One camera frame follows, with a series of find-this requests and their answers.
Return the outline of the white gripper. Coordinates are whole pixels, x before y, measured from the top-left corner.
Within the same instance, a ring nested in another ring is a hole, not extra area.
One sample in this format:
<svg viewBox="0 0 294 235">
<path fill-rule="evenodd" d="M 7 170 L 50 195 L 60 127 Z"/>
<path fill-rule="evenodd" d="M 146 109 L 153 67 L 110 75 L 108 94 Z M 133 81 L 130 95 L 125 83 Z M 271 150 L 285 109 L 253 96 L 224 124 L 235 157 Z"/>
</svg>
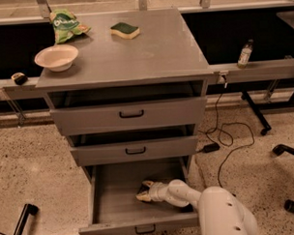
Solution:
<svg viewBox="0 0 294 235">
<path fill-rule="evenodd" d="M 142 185 L 150 188 L 149 192 L 142 192 L 136 196 L 136 199 L 142 202 L 167 201 L 170 198 L 169 185 L 161 182 L 153 182 L 151 180 L 143 181 Z"/>
</svg>

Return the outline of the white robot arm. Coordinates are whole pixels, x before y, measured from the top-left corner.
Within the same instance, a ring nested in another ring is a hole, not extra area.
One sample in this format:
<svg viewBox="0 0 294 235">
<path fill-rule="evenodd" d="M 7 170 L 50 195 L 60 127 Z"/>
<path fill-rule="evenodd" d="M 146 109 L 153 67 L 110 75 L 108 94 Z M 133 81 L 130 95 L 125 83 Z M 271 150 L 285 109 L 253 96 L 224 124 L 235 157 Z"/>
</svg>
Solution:
<svg viewBox="0 0 294 235">
<path fill-rule="evenodd" d="M 191 205 L 199 215 L 201 235 L 258 235 L 254 214 L 229 191 L 220 187 L 203 192 L 179 179 L 168 184 L 151 180 L 141 183 L 139 201 L 167 202 L 172 206 Z"/>
</svg>

